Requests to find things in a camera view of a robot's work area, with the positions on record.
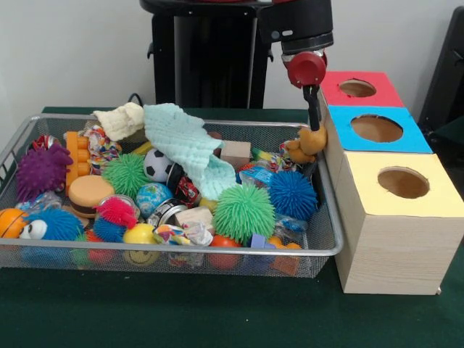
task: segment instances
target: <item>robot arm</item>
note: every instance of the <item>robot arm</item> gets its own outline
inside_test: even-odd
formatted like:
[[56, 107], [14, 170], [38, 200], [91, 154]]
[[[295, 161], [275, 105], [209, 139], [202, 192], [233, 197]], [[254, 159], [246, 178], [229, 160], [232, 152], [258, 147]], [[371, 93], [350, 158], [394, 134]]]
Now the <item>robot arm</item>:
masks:
[[319, 129], [319, 85], [326, 75], [324, 48], [334, 43], [331, 0], [273, 0], [258, 12], [263, 42], [282, 43], [292, 85], [303, 89], [310, 127]]

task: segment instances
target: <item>purple spiky ball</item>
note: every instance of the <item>purple spiky ball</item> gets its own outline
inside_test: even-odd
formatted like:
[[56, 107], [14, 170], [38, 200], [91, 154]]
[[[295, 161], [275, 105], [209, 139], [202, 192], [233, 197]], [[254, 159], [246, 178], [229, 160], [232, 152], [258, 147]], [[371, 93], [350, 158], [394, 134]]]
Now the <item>purple spiky ball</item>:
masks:
[[17, 198], [20, 202], [35, 199], [45, 191], [58, 189], [66, 182], [66, 166], [73, 160], [70, 152], [59, 144], [50, 149], [29, 151], [17, 169]]

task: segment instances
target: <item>toy pile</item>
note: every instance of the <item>toy pile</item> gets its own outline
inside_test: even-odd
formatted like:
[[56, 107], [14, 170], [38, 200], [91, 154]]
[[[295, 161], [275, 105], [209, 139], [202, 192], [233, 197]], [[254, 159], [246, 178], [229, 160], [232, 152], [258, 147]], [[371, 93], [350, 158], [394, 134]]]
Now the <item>toy pile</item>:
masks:
[[[31, 144], [18, 165], [19, 203], [0, 212], [0, 237], [301, 249], [307, 221], [318, 208], [301, 169], [326, 145], [323, 127], [302, 128], [298, 139], [268, 153], [208, 133], [203, 120], [174, 104], [128, 103], [95, 115], [99, 125], [66, 132], [65, 146], [52, 136]], [[124, 152], [121, 144], [142, 128], [148, 141]], [[25, 261], [33, 264], [34, 248], [23, 249]], [[40, 256], [85, 267], [109, 262], [115, 252], [74, 249]], [[124, 253], [138, 266], [158, 257], [159, 252]], [[176, 252], [168, 259], [171, 266], [193, 268], [204, 265], [203, 257]], [[240, 254], [207, 254], [209, 265], [219, 270], [295, 274], [297, 261], [289, 265], [287, 259], [247, 255], [241, 263]]]

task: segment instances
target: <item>circular hole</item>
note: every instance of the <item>circular hole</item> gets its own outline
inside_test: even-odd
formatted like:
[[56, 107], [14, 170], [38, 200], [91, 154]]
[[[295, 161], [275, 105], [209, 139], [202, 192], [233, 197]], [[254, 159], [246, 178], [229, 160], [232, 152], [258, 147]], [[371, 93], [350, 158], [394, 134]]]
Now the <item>circular hole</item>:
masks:
[[405, 167], [390, 167], [378, 174], [378, 183], [402, 198], [414, 199], [425, 196], [430, 190], [428, 180], [420, 173]]
[[346, 80], [340, 83], [340, 89], [349, 96], [356, 96], [357, 98], [365, 98], [366, 96], [373, 96], [377, 90], [369, 82], [357, 80], [355, 78]]
[[398, 123], [379, 115], [361, 115], [351, 121], [357, 135], [376, 143], [391, 143], [403, 136], [403, 128]]

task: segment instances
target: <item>white wall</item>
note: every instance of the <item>white wall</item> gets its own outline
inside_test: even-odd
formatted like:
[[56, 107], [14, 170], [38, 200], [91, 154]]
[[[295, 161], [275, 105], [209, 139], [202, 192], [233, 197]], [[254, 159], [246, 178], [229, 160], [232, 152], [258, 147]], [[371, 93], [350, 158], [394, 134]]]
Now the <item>white wall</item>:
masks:
[[[417, 117], [461, 0], [332, 0], [332, 70], [383, 70]], [[154, 102], [151, 15], [136, 0], [0, 0], [0, 146], [46, 105]], [[279, 47], [274, 54], [280, 56]], [[277, 59], [266, 107], [306, 108]]]

